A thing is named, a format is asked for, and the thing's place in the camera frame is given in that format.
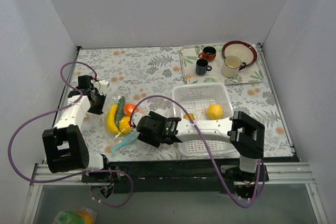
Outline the yellow fake lemon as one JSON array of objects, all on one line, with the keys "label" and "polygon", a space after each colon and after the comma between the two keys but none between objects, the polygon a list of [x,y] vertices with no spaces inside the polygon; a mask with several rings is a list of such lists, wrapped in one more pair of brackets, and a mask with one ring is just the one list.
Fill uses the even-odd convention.
[{"label": "yellow fake lemon", "polygon": [[210,120],[222,119],[224,111],[220,104],[211,104],[207,109],[207,117]]}]

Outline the small orange yellow fruit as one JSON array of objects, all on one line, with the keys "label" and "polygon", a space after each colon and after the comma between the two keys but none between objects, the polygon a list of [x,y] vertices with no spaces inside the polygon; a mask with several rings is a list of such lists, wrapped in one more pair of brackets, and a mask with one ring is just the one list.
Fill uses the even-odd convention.
[{"label": "small orange yellow fruit", "polygon": [[192,119],[193,121],[195,120],[194,115],[192,113],[185,114],[184,119],[187,119],[187,120]]}]

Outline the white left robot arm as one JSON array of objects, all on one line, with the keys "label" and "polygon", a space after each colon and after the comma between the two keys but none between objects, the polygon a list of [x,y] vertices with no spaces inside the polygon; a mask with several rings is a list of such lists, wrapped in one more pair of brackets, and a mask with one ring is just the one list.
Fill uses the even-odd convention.
[{"label": "white left robot arm", "polygon": [[78,77],[78,86],[68,94],[68,107],[52,129],[42,134],[49,170],[52,173],[82,170],[93,172],[100,182],[111,178],[112,170],[103,154],[92,154],[81,133],[88,113],[101,115],[107,97],[108,80]]}]

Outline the yellow green fake mango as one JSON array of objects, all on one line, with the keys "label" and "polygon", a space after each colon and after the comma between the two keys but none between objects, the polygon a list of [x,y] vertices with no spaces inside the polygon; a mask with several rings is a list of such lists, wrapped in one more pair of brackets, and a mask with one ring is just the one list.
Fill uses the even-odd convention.
[{"label": "yellow green fake mango", "polygon": [[130,117],[124,116],[119,123],[119,130],[121,134],[129,134],[132,131],[130,126]]}]

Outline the clear zip top bag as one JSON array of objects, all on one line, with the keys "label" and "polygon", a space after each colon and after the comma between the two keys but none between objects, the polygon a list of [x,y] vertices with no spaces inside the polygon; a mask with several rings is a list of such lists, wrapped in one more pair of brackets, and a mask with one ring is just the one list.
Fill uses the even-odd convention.
[{"label": "clear zip top bag", "polygon": [[104,105],[104,124],[108,145],[105,154],[116,154],[126,150],[137,141],[138,133],[129,124],[135,101],[126,93],[113,92],[107,95]]}]

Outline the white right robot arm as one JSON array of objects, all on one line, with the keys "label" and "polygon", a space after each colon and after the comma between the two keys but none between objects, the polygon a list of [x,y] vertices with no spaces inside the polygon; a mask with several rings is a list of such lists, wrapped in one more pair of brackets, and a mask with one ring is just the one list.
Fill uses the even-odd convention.
[{"label": "white right robot arm", "polygon": [[264,156],[265,126],[242,111],[228,118],[194,123],[182,118],[165,118],[153,111],[148,115],[136,113],[131,126],[139,132],[140,141],[154,147],[202,140],[232,144],[240,154],[238,176],[246,181],[257,174],[258,160]]}]

